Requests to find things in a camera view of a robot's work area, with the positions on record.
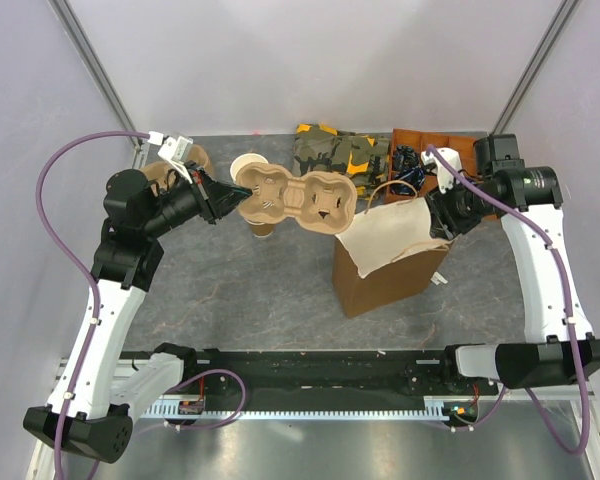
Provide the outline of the brown paper bag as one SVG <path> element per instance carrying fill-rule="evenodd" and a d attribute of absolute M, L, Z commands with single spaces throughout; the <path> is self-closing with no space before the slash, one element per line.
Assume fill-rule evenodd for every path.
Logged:
<path fill-rule="evenodd" d="M 452 245 L 431 235 L 423 197 L 367 205 L 335 236 L 332 284 L 345 316 L 422 293 Z"/>

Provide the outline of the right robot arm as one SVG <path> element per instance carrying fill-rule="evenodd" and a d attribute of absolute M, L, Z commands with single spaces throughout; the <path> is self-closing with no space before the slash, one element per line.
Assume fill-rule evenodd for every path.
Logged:
<path fill-rule="evenodd" d="M 461 173 L 457 152 L 428 146 L 437 187 L 426 194 L 432 230 L 448 240 L 465 235 L 491 215 L 500 219 L 514 254 L 524 303 L 525 339 L 497 345 L 454 345 L 438 381 L 457 394 L 474 378 L 509 389 L 587 381 L 600 369 L 600 339 L 586 318 L 564 242 L 563 197 L 555 171 L 528 167 L 513 134 L 473 144 L 478 181 Z"/>

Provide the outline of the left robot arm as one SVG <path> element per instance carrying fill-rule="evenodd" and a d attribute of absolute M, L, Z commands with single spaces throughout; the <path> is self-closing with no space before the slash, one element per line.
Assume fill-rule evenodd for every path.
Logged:
<path fill-rule="evenodd" d="M 213 179 L 189 163 L 157 178 L 128 169 L 107 182 L 107 217 L 87 270 L 89 298 L 61 379 L 46 404 L 27 410 L 24 428 L 53 448 L 114 463 L 129 445 L 137 420 L 170 390 L 188 393 L 199 382 L 196 352 L 159 345 L 148 363 L 119 385 L 114 373 L 130 325 L 150 289 L 164 250 L 162 235 L 199 217 L 214 224 L 251 197 L 250 189 Z"/>

